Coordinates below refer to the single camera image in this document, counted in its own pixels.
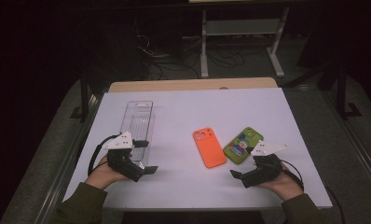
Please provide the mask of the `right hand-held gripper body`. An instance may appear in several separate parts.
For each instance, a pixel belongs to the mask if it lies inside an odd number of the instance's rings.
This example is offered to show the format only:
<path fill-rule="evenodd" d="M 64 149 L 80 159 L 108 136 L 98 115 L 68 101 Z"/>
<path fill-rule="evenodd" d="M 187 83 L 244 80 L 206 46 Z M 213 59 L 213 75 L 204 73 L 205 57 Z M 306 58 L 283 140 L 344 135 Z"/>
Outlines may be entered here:
<path fill-rule="evenodd" d="M 259 141 L 250 152 L 256 168 L 240 176 L 243 186 L 254 187 L 278 177 L 282 163 L 276 153 L 289 147 L 288 144 Z"/>

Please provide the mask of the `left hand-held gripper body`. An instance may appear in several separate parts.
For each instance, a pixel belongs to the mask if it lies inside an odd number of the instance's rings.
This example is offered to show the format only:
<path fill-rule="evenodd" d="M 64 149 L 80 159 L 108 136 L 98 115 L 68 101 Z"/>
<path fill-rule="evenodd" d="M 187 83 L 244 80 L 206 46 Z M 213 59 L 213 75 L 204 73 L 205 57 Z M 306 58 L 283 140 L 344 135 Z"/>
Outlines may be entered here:
<path fill-rule="evenodd" d="M 144 169 L 135 164 L 130 157 L 133 139 L 130 132 L 124 132 L 103 144 L 107 151 L 108 166 L 117 173 L 137 182 L 144 174 Z"/>

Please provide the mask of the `clear plastic storage rack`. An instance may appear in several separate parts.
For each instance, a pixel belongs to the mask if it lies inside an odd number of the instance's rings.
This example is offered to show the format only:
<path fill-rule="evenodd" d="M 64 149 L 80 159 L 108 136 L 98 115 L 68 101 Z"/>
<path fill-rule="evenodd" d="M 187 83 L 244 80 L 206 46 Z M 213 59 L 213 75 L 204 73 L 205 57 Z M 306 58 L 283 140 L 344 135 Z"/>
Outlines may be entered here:
<path fill-rule="evenodd" d="M 135 141 L 147 141 L 146 147 L 134 147 L 131 160 L 141 168 L 148 166 L 155 114 L 152 101 L 130 101 L 127 103 L 120 131 L 130 132 Z"/>

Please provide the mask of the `green cartoon print phone case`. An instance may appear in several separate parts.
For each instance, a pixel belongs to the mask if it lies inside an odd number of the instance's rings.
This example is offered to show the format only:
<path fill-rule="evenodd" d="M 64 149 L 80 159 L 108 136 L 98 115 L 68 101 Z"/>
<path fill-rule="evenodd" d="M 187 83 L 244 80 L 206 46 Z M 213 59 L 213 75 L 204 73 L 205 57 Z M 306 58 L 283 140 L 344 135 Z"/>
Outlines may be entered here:
<path fill-rule="evenodd" d="M 251 127 L 244 128 L 223 149 L 224 154 L 235 164 L 241 164 L 264 136 Z"/>

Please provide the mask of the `orange phone case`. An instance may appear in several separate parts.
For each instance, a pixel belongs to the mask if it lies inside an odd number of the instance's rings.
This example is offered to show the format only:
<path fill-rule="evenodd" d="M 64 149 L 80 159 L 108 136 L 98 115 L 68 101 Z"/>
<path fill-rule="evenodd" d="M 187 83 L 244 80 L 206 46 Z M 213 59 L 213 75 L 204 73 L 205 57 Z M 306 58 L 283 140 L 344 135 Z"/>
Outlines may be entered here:
<path fill-rule="evenodd" d="M 214 168 L 227 162 L 227 157 L 212 128 L 196 130 L 192 136 L 207 168 Z"/>

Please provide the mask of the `person's left hand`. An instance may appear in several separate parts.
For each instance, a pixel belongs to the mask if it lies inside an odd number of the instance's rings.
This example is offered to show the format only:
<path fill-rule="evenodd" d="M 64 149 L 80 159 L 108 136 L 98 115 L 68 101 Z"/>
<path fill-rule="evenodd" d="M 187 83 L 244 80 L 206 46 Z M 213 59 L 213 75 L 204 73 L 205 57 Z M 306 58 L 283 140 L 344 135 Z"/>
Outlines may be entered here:
<path fill-rule="evenodd" d="M 99 161 L 98 166 L 87 177 L 85 184 L 93 186 L 96 189 L 107 189 L 113 183 L 121 180 L 127 180 L 127 177 L 110 168 L 107 163 L 107 157 L 104 156 Z"/>

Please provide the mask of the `white board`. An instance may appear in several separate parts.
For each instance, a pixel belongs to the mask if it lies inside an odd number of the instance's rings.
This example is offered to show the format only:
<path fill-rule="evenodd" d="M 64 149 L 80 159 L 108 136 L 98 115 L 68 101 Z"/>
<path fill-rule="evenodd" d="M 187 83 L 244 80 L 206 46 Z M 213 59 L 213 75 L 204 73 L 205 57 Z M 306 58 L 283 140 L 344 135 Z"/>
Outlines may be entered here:
<path fill-rule="evenodd" d="M 210 127 L 226 145 L 246 127 L 268 142 L 288 145 L 279 158 L 301 173 L 305 191 L 320 208 L 332 203 L 309 155 L 283 91 L 279 88 L 211 91 L 145 91 L 107 93 L 100 104 L 66 193 L 73 194 L 87 177 L 91 155 L 104 138 L 119 133 L 130 101 L 150 101 L 154 128 L 148 162 L 153 175 L 119 181 L 108 188 L 105 207 L 123 211 L 263 210 L 278 208 L 281 199 L 269 190 L 245 188 L 232 177 L 254 168 L 253 159 L 207 168 L 192 138 Z"/>

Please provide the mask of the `black metal stand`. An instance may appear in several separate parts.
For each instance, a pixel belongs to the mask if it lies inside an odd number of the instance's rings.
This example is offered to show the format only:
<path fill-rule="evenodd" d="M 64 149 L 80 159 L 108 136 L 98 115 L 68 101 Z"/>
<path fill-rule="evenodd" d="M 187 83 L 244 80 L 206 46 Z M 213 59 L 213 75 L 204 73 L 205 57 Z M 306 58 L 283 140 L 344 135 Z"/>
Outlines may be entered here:
<path fill-rule="evenodd" d="M 356 104 L 349 103 L 347 96 L 347 71 L 346 65 L 342 63 L 339 66 L 337 76 L 337 112 L 344 120 L 352 117 L 360 117 L 362 114 Z"/>
<path fill-rule="evenodd" d="M 89 115 L 89 84 L 87 81 L 86 73 L 83 72 L 80 75 L 80 106 L 77 106 L 73 109 L 73 112 L 70 116 L 71 119 L 80 119 L 80 122 L 83 123 L 87 120 Z"/>

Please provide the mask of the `wooden table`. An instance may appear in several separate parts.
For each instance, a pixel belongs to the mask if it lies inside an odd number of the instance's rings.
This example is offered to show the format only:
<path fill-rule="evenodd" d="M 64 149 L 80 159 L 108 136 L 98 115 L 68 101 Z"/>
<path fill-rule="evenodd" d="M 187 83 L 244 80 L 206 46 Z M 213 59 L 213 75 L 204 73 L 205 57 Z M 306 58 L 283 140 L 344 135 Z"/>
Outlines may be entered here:
<path fill-rule="evenodd" d="M 198 91 L 277 87 L 276 81 L 271 77 L 242 77 L 114 82 L 110 85 L 109 92 Z"/>

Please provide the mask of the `aluminium floor rail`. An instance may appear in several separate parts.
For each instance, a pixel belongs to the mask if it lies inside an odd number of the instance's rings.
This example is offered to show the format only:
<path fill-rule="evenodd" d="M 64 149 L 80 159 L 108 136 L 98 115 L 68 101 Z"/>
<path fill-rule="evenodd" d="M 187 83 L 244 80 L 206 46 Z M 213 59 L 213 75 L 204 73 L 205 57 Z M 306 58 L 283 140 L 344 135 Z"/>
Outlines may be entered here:
<path fill-rule="evenodd" d="M 87 99 L 81 98 L 80 108 L 76 111 L 76 115 L 79 117 L 70 118 L 74 125 L 72 131 L 68 134 L 70 142 L 66 143 L 65 146 L 60 146 L 60 149 L 63 149 L 64 152 L 33 224 L 47 224 L 54 214 L 56 206 L 62 202 L 76 169 L 78 158 L 87 141 L 99 104 L 100 97 L 96 97 L 94 94 L 88 96 Z"/>
<path fill-rule="evenodd" d="M 340 112 L 331 93 L 325 93 L 323 98 L 337 117 L 356 158 L 371 181 L 371 105 L 346 103 L 345 111 Z"/>

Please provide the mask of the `white metal desk frame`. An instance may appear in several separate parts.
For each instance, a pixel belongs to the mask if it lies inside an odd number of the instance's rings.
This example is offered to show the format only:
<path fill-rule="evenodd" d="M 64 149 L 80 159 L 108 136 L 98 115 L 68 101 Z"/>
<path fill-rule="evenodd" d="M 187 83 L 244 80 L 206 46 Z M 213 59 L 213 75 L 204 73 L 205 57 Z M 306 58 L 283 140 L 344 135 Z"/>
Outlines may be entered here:
<path fill-rule="evenodd" d="M 209 21 L 207 19 L 207 11 L 203 10 L 201 21 L 201 54 L 199 56 L 201 77 L 206 78 L 209 76 L 206 39 L 208 36 L 219 35 L 274 35 L 272 44 L 267 47 L 267 53 L 276 76 L 284 77 L 284 72 L 276 52 L 282 38 L 289 10 L 289 7 L 285 7 L 278 19 L 226 21 Z"/>

